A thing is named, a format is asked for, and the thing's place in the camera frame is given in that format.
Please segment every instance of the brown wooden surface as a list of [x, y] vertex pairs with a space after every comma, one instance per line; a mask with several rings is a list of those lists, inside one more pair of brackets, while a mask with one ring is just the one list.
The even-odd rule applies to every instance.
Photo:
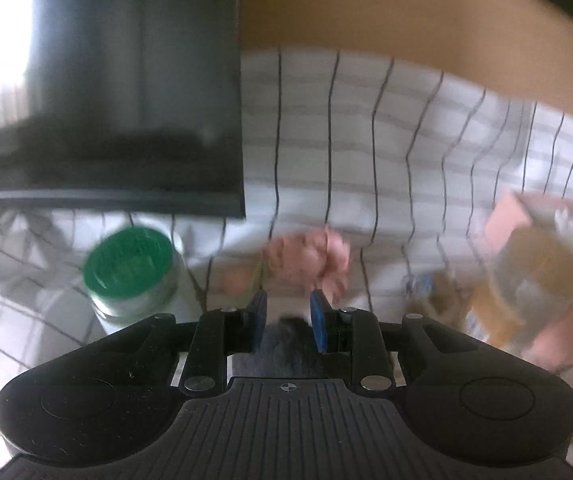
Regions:
[[573, 114], [573, 20], [543, 0], [242, 0], [242, 44], [401, 57]]

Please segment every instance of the pink box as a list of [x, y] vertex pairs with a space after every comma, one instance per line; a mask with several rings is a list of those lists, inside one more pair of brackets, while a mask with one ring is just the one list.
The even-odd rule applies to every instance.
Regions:
[[[485, 228], [492, 254], [506, 244], [514, 229], [522, 226], [553, 225], [554, 213], [567, 208], [573, 214], [573, 200], [538, 193], [507, 193], [497, 203]], [[522, 357], [547, 370], [573, 365], [573, 307], [549, 323]]]

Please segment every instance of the black screen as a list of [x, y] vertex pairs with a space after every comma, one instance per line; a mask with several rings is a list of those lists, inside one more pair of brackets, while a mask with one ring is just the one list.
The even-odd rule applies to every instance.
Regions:
[[237, 0], [0, 0], [0, 205], [241, 216]]

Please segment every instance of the white cloth with black lines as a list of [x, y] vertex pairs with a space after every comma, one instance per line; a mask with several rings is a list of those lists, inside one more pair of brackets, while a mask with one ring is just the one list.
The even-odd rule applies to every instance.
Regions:
[[[242, 101], [247, 219], [132, 215], [167, 234], [174, 225], [209, 308], [230, 301], [223, 271], [256, 261], [270, 235], [328, 219], [353, 248], [346, 304], [398, 320], [409, 273], [447, 267], [471, 290], [481, 229], [506, 191], [573, 198], [572, 117], [438, 70], [327, 50], [246, 53]], [[0, 211], [0, 389], [102, 336], [80, 269], [128, 224], [126, 213]], [[298, 290], [268, 293], [271, 319], [308, 309]], [[0, 466], [8, 457], [0, 437]]]

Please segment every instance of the grid pattern fabric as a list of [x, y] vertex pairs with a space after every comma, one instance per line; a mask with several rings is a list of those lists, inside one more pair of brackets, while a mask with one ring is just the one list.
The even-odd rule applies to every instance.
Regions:
[[[353, 254], [346, 304], [399, 320], [403, 279], [447, 269], [465, 301], [487, 256], [481, 230], [508, 190], [573, 198], [573, 118], [398, 59], [327, 50], [242, 60], [247, 219], [136, 212], [0, 211], [0, 389], [102, 337], [82, 286], [89, 250], [129, 223], [181, 239], [205, 308], [222, 275], [271, 237], [326, 223]], [[267, 284], [269, 320], [306, 316], [301, 290]], [[573, 369], [564, 377], [573, 382]], [[9, 458], [0, 436], [0, 466]], [[569, 452], [573, 464], [573, 445]]]

